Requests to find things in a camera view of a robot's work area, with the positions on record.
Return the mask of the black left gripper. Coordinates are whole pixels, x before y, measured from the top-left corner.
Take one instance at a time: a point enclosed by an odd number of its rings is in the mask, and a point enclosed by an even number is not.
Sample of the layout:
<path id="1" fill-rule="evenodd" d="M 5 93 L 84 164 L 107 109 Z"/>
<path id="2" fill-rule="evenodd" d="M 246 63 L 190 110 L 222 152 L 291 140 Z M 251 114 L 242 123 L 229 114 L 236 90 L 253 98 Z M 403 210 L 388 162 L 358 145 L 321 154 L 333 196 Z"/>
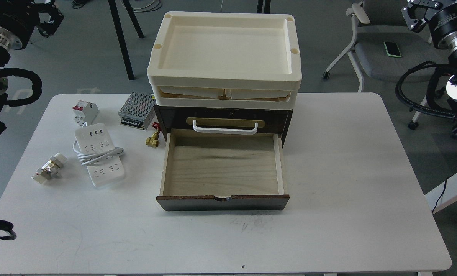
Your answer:
<path id="1" fill-rule="evenodd" d="M 36 28 L 43 37 L 55 35 L 64 20 L 64 15 L 54 0 L 45 0 L 44 2 L 35 2 L 32 0 L 31 13 L 38 16 L 39 23 L 36 25 Z"/>

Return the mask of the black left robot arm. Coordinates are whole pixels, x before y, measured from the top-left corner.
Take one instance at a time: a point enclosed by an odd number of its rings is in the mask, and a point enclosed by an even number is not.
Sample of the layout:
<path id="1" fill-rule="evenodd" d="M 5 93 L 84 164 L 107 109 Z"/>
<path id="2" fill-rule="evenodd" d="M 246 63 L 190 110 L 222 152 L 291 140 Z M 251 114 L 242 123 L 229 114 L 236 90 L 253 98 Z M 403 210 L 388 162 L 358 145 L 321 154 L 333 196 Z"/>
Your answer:
<path id="1" fill-rule="evenodd" d="M 5 67 L 10 60 L 9 51 L 25 49 L 35 29 L 43 37 L 54 35 L 63 19 L 62 12 L 53 0 L 43 3 L 34 0 L 0 0 L 0 113 L 5 105 L 29 105 L 36 102 L 42 94 L 42 80 L 36 73 Z M 30 80 L 31 95 L 23 99 L 9 100 L 6 94 L 9 76 Z M 5 124 L 0 121 L 0 135 L 5 129 Z"/>

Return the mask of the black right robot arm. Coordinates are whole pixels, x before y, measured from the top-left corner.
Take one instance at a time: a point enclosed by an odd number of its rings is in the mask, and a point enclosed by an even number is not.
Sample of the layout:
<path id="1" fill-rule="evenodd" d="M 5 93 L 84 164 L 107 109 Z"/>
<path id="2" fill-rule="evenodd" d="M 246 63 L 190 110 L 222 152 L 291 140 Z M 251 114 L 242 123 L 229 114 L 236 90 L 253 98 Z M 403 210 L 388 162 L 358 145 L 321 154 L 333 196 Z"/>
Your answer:
<path id="1" fill-rule="evenodd" d="M 409 30 L 419 33 L 428 25 L 434 47 L 447 49 L 450 55 L 448 64 L 426 61 L 407 70 L 397 82 L 395 94 L 410 110 L 453 120 L 456 125 L 452 132 L 457 137 L 457 0 L 409 0 L 401 12 Z M 404 95 L 402 83 L 410 74 L 427 68 L 435 70 L 426 91 L 428 105 L 423 105 Z M 443 75 L 450 76 L 446 84 L 450 109 L 440 107 L 434 99 L 439 78 Z"/>

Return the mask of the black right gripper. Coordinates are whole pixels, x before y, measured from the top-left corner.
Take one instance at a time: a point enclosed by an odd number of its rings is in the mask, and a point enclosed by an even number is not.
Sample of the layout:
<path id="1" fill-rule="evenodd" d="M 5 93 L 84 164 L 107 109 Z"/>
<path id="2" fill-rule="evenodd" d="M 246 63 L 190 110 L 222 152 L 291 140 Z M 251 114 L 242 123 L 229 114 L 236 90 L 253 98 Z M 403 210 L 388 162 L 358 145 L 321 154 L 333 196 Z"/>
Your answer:
<path id="1" fill-rule="evenodd" d="M 447 0 L 409 0 L 401 13 L 408 29 L 419 33 L 447 5 Z"/>

